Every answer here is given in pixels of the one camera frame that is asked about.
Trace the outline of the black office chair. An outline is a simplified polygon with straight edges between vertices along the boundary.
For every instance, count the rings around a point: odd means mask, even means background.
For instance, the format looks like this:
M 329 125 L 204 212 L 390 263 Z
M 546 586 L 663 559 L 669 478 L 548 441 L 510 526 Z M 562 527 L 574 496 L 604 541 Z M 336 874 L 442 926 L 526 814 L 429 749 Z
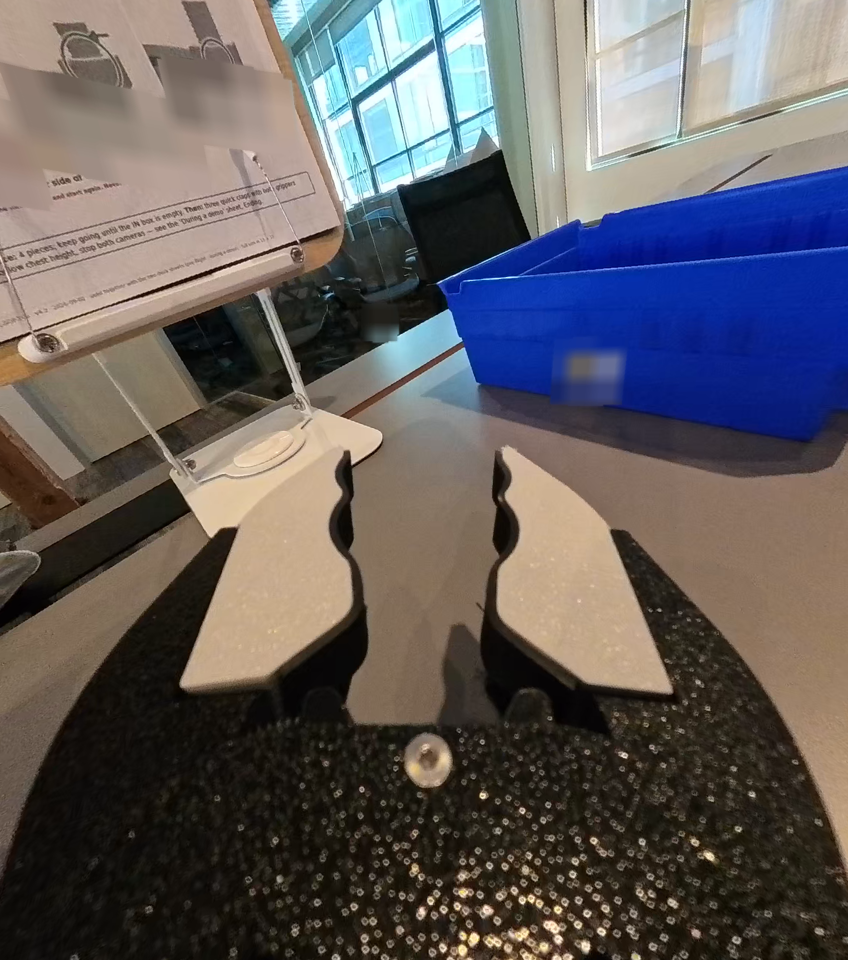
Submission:
M 422 280 L 435 285 L 531 238 L 504 155 L 399 185 Z

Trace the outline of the grey office chair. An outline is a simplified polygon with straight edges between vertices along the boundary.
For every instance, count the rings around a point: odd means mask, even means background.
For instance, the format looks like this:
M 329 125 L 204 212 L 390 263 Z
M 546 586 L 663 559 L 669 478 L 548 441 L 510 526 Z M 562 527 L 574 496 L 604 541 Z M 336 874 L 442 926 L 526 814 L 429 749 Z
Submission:
M 273 294 L 288 342 L 298 347 L 331 333 L 371 343 L 395 338 L 399 304 L 420 287 L 416 253 L 406 225 L 389 209 L 349 224 L 339 251 L 326 265 Z

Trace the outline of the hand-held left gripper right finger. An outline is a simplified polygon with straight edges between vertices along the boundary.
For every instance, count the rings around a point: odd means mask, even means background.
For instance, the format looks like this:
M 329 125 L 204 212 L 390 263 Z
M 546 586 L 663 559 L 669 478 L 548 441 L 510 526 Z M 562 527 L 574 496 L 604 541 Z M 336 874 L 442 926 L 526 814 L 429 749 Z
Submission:
M 567 690 L 669 698 L 673 686 L 613 539 L 582 496 L 513 446 L 495 452 L 482 638 Z

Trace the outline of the blue plastic bin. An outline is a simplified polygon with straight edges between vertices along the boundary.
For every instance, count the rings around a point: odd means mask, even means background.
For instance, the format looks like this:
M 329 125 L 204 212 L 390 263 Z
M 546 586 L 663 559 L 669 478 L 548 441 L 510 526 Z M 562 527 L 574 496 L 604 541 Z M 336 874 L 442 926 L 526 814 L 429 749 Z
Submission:
M 571 222 L 439 286 L 481 385 L 798 441 L 848 412 L 848 166 Z

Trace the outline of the wooden support post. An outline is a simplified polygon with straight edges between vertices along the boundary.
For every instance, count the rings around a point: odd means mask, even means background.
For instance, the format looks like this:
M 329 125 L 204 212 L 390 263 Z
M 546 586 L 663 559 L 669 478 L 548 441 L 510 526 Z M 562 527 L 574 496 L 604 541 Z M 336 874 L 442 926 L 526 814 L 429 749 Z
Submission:
M 0 493 L 33 529 L 56 522 L 80 506 L 57 474 L 1 415 Z

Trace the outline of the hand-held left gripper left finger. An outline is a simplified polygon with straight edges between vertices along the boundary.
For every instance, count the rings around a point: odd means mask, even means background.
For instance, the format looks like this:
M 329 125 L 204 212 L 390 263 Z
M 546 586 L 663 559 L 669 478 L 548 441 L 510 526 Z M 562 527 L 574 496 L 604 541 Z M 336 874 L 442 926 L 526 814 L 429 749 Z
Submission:
M 342 636 L 364 610 L 351 455 L 332 448 L 239 522 L 179 684 L 189 694 L 259 690 Z

